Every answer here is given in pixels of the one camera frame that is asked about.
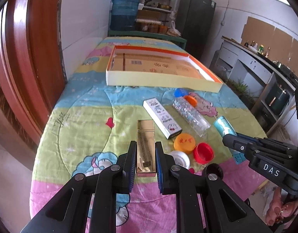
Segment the person's hand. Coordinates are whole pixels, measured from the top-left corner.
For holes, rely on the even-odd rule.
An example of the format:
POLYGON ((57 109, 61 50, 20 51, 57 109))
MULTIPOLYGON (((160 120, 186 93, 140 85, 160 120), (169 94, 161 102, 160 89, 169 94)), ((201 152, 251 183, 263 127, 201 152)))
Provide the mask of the person's hand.
POLYGON ((273 199, 269 204, 269 209, 265 218, 268 226, 273 226, 274 223, 291 216, 298 206, 298 201, 291 201, 283 204, 281 192, 282 189, 280 187, 276 188, 273 194, 273 199))

